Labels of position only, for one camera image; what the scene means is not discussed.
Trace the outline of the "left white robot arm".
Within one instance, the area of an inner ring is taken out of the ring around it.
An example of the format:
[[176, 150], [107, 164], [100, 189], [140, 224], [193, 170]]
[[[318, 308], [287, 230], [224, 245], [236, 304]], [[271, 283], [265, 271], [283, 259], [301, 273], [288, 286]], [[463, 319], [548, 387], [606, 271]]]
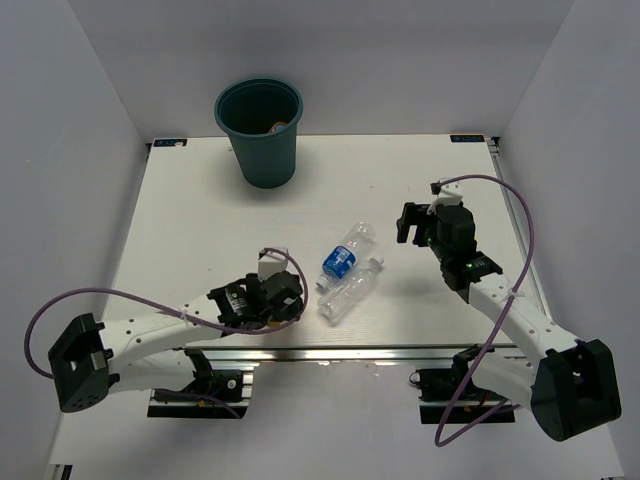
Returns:
[[202, 398], [211, 370], [190, 343], [278, 331], [300, 318], [307, 300], [304, 276], [281, 271], [248, 274], [180, 308], [154, 304], [147, 316], [98, 322], [79, 315], [48, 352], [59, 407], [76, 413], [130, 390]]

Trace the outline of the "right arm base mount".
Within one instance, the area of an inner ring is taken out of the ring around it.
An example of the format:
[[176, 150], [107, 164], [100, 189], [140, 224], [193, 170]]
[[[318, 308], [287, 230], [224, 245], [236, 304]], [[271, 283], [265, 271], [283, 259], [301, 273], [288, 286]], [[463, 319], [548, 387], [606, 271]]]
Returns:
[[[419, 391], [420, 421], [423, 425], [437, 425], [458, 385], [480, 352], [473, 346], [453, 357], [446, 368], [422, 368], [409, 376], [409, 384]], [[501, 409], [484, 420], [484, 423], [514, 423], [514, 407], [504, 397], [493, 391], [476, 387], [470, 381], [456, 401], [448, 422], [464, 425], [479, 418], [491, 408], [504, 401]]]

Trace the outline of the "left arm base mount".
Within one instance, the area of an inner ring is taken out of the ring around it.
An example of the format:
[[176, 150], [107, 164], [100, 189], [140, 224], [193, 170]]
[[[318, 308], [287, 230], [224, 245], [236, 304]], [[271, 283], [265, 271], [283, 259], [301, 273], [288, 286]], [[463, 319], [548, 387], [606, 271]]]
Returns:
[[168, 419], [242, 419], [252, 396], [256, 363], [209, 360], [201, 349], [173, 350], [187, 361], [185, 384], [153, 390], [147, 416]]

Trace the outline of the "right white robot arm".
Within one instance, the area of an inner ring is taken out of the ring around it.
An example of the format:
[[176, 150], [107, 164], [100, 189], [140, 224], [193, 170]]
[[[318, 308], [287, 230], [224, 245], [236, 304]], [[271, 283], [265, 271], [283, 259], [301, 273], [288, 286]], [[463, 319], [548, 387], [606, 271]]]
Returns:
[[396, 227], [398, 242], [431, 249], [445, 284], [499, 327], [526, 359], [520, 363], [492, 346], [474, 345], [456, 354], [448, 371], [420, 372], [423, 400], [482, 404], [494, 397], [493, 413], [520, 406], [555, 441], [620, 418], [610, 349], [600, 340], [579, 339], [514, 291], [501, 267], [478, 250], [474, 218], [463, 204], [407, 202]]

